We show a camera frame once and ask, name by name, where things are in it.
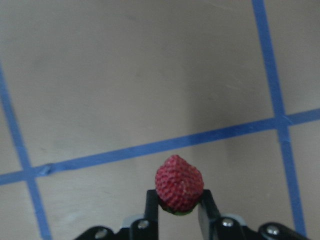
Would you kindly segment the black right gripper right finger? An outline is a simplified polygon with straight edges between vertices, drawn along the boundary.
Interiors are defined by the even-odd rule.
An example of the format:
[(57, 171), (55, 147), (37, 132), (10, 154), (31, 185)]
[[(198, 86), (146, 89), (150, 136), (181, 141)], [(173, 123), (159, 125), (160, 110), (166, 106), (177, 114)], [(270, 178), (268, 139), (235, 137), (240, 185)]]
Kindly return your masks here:
[(198, 221), (205, 240), (245, 240), (244, 221), (235, 214), (221, 214), (210, 190), (205, 189), (198, 205)]

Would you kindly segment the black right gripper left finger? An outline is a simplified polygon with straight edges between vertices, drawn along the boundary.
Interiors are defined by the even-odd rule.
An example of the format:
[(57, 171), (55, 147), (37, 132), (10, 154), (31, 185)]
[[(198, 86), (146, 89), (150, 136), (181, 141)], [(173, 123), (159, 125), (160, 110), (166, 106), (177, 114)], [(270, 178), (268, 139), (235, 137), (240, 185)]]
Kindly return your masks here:
[(129, 228), (130, 240), (158, 240), (159, 239), (159, 203), (155, 189), (146, 192), (143, 217), (135, 220)]

